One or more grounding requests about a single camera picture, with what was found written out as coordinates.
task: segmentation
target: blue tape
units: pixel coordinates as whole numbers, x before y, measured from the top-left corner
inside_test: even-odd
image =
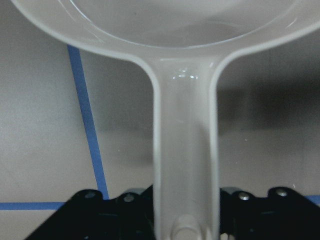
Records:
[[[64,202],[1,202],[0,210],[57,210]]]
[[[98,139],[96,135],[94,118],[91,112],[90,101],[87,91],[87,85],[84,70],[81,62],[80,51],[78,48],[68,45],[69,58],[80,104],[82,119],[84,123],[86,138],[89,145],[96,185],[102,192],[104,199],[109,198],[105,173],[101,160]]]
[[[311,196],[305,196],[307,199],[309,199],[314,204],[319,205],[320,204],[320,195],[311,195]]]

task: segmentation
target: black plastic bracket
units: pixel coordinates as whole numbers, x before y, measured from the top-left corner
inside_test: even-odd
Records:
[[[287,187],[268,197],[220,191],[220,232],[236,240],[318,239],[320,208]],[[103,200],[97,190],[76,193],[26,240],[155,240],[153,188]]]

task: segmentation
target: glossy plastic surface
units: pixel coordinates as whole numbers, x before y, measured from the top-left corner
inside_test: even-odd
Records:
[[[218,77],[237,57],[320,27],[320,2],[12,2],[54,37],[147,72],[154,89],[157,238],[191,229],[198,239],[217,239]]]

